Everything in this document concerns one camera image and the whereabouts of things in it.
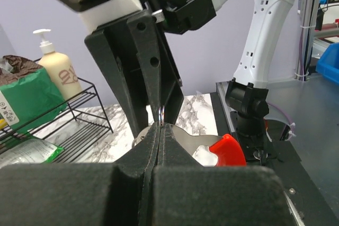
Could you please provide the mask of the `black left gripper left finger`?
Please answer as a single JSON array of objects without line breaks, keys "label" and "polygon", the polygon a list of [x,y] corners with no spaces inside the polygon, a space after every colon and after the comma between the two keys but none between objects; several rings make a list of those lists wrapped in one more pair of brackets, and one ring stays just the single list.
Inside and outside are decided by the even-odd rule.
[{"label": "black left gripper left finger", "polygon": [[152,172],[157,165],[159,124],[153,124],[144,139],[114,163],[114,225],[150,225]]}]

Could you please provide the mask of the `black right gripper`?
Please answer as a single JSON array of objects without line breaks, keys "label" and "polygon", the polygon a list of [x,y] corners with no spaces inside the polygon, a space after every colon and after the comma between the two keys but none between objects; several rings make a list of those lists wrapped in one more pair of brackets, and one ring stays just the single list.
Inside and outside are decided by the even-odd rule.
[{"label": "black right gripper", "polygon": [[99,26],[84,42],[134,137],[148,126],[148,102],[153,116],[163,107],[164,121],[175,123],[183,102],[182,84],[162,25],[147,10]]}]

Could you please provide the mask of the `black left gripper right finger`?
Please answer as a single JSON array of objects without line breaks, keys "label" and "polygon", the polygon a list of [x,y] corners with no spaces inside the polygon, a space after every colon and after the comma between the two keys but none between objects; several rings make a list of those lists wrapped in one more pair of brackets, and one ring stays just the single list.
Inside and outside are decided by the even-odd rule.
[{"label": "black left gripper right finger", "polygon": [[178,143],[172,126],[167,123],[160,128],[157,165],[201,167],[201,165]]}]

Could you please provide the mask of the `steel key organizer red handle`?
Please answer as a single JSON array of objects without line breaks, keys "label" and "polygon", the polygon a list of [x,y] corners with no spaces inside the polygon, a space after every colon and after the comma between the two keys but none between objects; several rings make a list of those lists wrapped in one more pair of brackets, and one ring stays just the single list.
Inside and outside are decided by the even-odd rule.
[{"label": "steel key organizer red handle", "polygon": [[184,129],[170,124],[178,143],[205,167],[246,166],[244,153],[239,143],[230,134],[190,135]]}]

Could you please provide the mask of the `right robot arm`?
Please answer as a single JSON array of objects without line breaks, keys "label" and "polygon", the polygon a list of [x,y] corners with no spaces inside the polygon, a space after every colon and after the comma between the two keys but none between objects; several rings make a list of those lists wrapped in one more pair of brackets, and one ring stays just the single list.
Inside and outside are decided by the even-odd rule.
[{"label": "right robot arm", "polygon": [[[203,93],[214,92],[216,82],[232,78],[244,50],[253,7],[254,0],[229,0],[201,29],[184,35],[166,34],[183,78],[183,93],[188,95],[176,124],[187,133],[217,134],[210,95]],[[295,0],[276,45],[270,82],[295,78],[301,30],[297,9]],[[78,162],[113,162],[130,150],[133,137],[121,107],[113,105],[106,109],[115,133],[97,143]]]}]

